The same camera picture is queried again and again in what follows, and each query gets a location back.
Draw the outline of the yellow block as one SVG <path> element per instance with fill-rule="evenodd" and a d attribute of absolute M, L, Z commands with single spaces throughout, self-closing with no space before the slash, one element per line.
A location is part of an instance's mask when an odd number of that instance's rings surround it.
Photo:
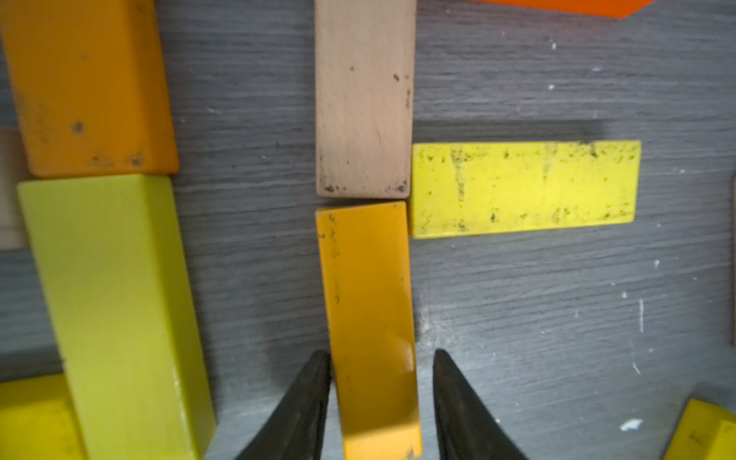
<path fill-rule="evenodd" d="M 216 431 L 172 181 L 26 181 L 22 215 L 93 459 L 201 459 Z"/>
<path fill-rule="evenodd" d="M 664 454 L 665 460 L 735 460 L 735 415 L 691 399 Z"/>
<path fill-rule="evenodd" d="M 432 239 L 629 223 L 641 157 L 636 140 L 416 144 L 410 233 Z"/>
<path fill-rule="evenodd" d="M 1 385 L 3 459 L 86 459 L 65 375 Z"/>

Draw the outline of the orange-yellow block bottom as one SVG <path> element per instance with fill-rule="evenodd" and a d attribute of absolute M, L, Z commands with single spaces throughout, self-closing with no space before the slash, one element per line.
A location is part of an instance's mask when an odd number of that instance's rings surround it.
<path fill-rule="evenodd" d="M 324 299 L 348 459 L 423 453 L 406 205 L 315 214 Z"/>

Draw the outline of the natural wood block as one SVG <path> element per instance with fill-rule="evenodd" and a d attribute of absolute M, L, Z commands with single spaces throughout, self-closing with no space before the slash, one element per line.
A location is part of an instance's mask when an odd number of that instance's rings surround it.
<path fill-rule="evenodd" d="M 410 192 L 417 4 L 314 4 L 316 192 Z"/>
<path fill-rule="evenodd" d="M 19 205 L 17 185 L 31 177 L 21 134 L 15 128 L 1 128 L 1 250 L 17 250 L 28 245 Z"/>

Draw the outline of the orange block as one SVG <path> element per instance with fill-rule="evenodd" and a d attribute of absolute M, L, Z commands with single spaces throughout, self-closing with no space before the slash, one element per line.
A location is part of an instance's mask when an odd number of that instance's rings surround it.
<path fill-rule="evenodd" d="M 621 19 L 654 3 L 654 0 L 480 0 L 480 2 Z"/>
<path fill-rule="evenodd" d="M 153 1 L 4 1 L 1 41 L 34 176 L 178 172 Z"/>

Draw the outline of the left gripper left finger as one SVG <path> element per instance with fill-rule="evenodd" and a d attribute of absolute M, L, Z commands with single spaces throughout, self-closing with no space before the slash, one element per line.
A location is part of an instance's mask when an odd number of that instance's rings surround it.
<path fill-rule="evenodd" d="M 319 459 L 332 383 L 331 355 L 312 353 L 239 459 Z"/>

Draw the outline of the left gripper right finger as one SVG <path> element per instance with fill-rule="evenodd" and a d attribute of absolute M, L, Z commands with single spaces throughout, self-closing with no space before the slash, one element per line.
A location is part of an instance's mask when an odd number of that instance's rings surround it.
<path fill-rule="evenodd" d="M 442 460 L 525 458 L 444 349 L 434 354 L 433 402 Z"/>

